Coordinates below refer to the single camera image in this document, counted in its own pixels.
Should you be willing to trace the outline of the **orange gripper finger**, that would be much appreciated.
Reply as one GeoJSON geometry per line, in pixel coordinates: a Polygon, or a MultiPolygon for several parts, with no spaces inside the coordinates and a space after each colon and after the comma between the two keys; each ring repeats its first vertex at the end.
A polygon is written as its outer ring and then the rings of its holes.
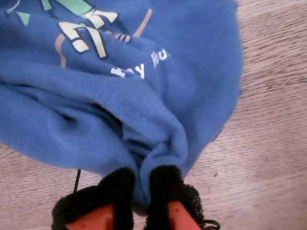
{"type": "Polygon", "coordinates": [[[104,177],[99,184],[62,197],[52,210],[51,228],[66,230],[67,225],[79,218],[99,208],[112,205],[113,229],[133,229],[131,202],[134,185],[134,172],[129,168],[120,168],[104,177]]]}
{"type": "Polygon", "coordinates": [[[151,204],[147,209],[146,230],[170,230],[168,203],[179,201],[203,230],[206,227],[198,191],[185,184],[181,171],[174,165],[163,165],[150,174],[151,204]]]}

